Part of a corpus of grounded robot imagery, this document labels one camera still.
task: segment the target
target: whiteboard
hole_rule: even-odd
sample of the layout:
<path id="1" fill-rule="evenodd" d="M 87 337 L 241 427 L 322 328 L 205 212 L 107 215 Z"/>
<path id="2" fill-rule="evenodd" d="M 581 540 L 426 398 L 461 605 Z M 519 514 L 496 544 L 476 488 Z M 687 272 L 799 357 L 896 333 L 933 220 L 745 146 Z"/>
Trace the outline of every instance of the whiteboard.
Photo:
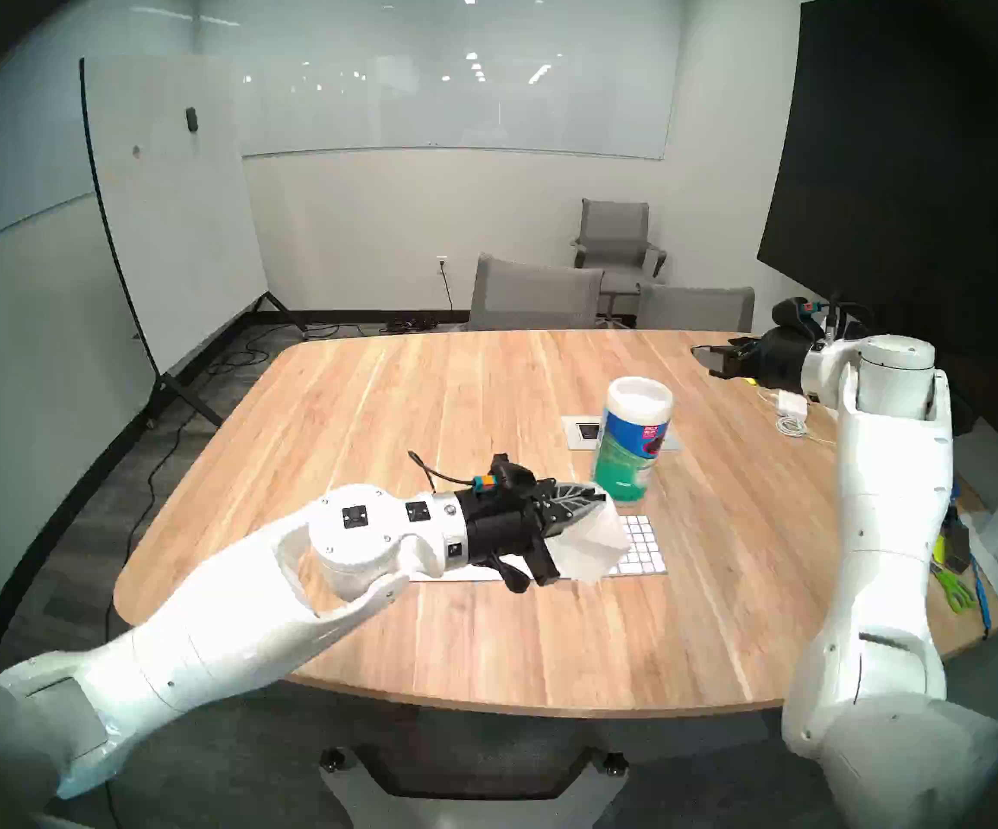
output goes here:
<path id="1" fill-rule="evenodd" d="M 92 192 L 76 67 L 81 55 L 190 53 L 190 5 L 76 0 L 0 62 L 0 231 Z"/>
<path id="2" fill-rule="evenodd" d="M 197 33 L 200 52 L 236 65 L 242 154 L 475 147 L 663 156 L 682 0 L 200 5 L 212 21 Z"/>
<path id="3" fill-rule="evenodd" d="M 84 62 L 98 193 L 162 373 L 268 290 L 229 75 L 195 55 Z"/>

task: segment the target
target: white cable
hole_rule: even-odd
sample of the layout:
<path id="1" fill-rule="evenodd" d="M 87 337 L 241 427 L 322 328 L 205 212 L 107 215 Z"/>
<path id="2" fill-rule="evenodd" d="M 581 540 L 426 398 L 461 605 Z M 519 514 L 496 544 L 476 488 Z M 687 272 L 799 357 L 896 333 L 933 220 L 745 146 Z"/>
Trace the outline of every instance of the white cable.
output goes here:
<path id="1" fill-rule="evenodd" d="M 760 386 L 756 386 L 756 395 L 759 395 L 763 400 L 767 401 L 773 407 L 779 409 L 779 405 L 768 395 L 764 395 L 764 390 Z M 775 419 L 775 430 L 783 434 L 784 437 L 792 437 L 794 439 L 799 439 L 801 437 L 806 437 L 814 442 L 820 442 L 823 446 L 834 446 L 835 442 L 830 442 L 827 439 L 819 439 L 814 436 L 814 434 L 809 432 L 809 428 L 806 426 L 806 422 L 802 419 L 795 418 L 794 416 L 778 416 Z"/>

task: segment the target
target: baseboard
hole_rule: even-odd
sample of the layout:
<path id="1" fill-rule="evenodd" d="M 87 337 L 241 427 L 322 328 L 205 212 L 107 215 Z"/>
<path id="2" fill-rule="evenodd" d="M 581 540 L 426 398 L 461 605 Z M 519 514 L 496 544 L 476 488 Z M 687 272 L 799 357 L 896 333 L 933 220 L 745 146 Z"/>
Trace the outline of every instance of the baseboard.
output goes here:
<path id="1" fill-rule="evenodd" d="M 177 379 L 185 385 L 191 383 L 203 372 L 203 369 L 210 365 L 211 361 L 230 345 L 232 340 L 241 334 L 242 330 L 256 323 L 258 322 L 254 319 L 253 312 L 239 315 L 226 329 L 211 340 L 211 343 L 203 348 L 190 363 L 181 369 L 181 372 L 176 375 Z M 92 499 L 95 491 L 100 489 L 100 485 L 118 465 L 118 461 L 122 460 L 131 448 L 134 448 L 146 429 L 158 416 L 161 416 L 169 403 L 172 403 L 176 398 L 175 391 L 155 386 L 146 401 L 146 406 L 127 423 L 127 426 L 89 466 L 88 471 L 81 475 L 80 480 L 73 485 L 72 490 L 58 505 L 58 509 L 45 522 L 38 536 L 31 541 L 27 551 L 23 553 L 19 563 L 11 572 L 11 576 L 0 589 L 0 641 L 3 641 L 3 634 L 7 632 L 11 619 L 15 616 L 16 610 L 22 602 L 23 595 L 27 594 L 27 589 L 30 588 L 42 565 L 50 557 L 53 547 L 58 545 L 65 529 L 72 525 L 76 515 L 80 513 L 84 505 L 88 504 L 88 500 Z"/>
<path id="2" fill-rule="evenodd" d="M 293 312 L 303 323 L 387 323 L 390 320 L 408 320 L 408 318 L 430 317 L 441 323 L 463 323 L 468 319 L 468 312 L 449 312 L 449 310 L 418 310 L 418 312 L 391 312 L 390 310 L 327 310 L 326 312 Z M 233 342 L 242 330 L 249 326 L 262 324 L 288 323 L 288 319 L 275 310 L 262 312 L 244 312 L 211 343 L 188 363 L 176 378 L 184 385 L 190 385 L 206 368 Z M 19 559 L 15 570 L 11 572 L 7 582 L 0 589 L 0 641 L 15 616 L 23 595 L 27 594 L 35 576 L 45 561 L 58 545 L 76 515 L 80 513 L 88 500 L 95 495 L 96 490 L 111 474 L 118 461 L 134 448 L 152 422 L 177 398 L 175 391 L 167 388 L 154 388 L 141 412 L 126 424 L 126 427 L 116 436 L 107 448 L 103 450 L 88 471 L 81 475 L 80 481 L 73 485 L 69 494 L 58 505 L 58 509 L 43 525 L 38 536 L 31 541 Z"/>
<path id="3" fill-rule="evenodd" d="M 345 308 L 345 310 L 306 310 L 292 308 L 291 313 L 305 324 L 386 324 L 392 320 L 438 320 L 442 324 L 462 324 L 468 319 L 466 310 L 425 308 L 424 310 L 377 310 L 376 308 Z M 258 324 L 285 324 L 288 318 L 282 312 L 264 310 L 253 312 L 250 318 Z"/>

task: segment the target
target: product label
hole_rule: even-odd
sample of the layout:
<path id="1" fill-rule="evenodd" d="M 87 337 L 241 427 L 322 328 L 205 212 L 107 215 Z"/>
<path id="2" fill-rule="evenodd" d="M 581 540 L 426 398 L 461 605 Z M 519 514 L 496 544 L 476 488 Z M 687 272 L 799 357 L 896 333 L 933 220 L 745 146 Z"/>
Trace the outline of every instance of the product label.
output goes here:
<path id="1" fill-rule="evenodd" d="M 619 502 L 637 501 L 645 495 L 668 422 L 633 424 L 606 410 L 603 421 L 605 427 L 595 456 L 595 481 Z"/>
<path id="2" fill-rule="evenodd" d="M 654 458 L 660 453 L 663 435 L 668 432 L 668 422 L 663 424 L 633 424 L 619 419 L 613 412 L 605 411 L 606 433 L 614 437 L 622 448 L 639 458 Z"/>

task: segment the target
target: wooden table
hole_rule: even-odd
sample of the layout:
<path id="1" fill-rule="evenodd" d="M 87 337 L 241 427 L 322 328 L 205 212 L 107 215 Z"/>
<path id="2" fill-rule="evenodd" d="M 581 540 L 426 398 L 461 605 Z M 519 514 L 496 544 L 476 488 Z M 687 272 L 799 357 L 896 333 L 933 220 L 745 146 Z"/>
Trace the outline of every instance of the wooden table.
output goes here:
<path id="1" fill-rule="evenodd" d="M 838 565 L 835 454 L 791 439 L 743 380 L 711 378 L 694 344 L 726 334 L 451 333 L 357 338 L 284 351 L 241 401 L 148 529 L 115 586 L 141 623 L 203 559 L 331 487 L 426 489 L 414 449 L 456 478 L 509 452 L 540 476 L 588 480 L 560 416 L 600 411 L 611 380 L 675 394 L 673 431 L 643 503 L 667 576 L 558 582 L 416 582 L 292 679 L 437 706 L 555 716 L 673 716 L 777 706 L 821 626 Z M 811 432 L 835 439 L 819 408 Z M 455 485 L 446 485 L 453 489 Z M 327 598 L 304 570 L 317 608 Z M 998 624 L 998 601 L 992 599 Z M 943 655 L 981 637 L 929 586 Z"/>

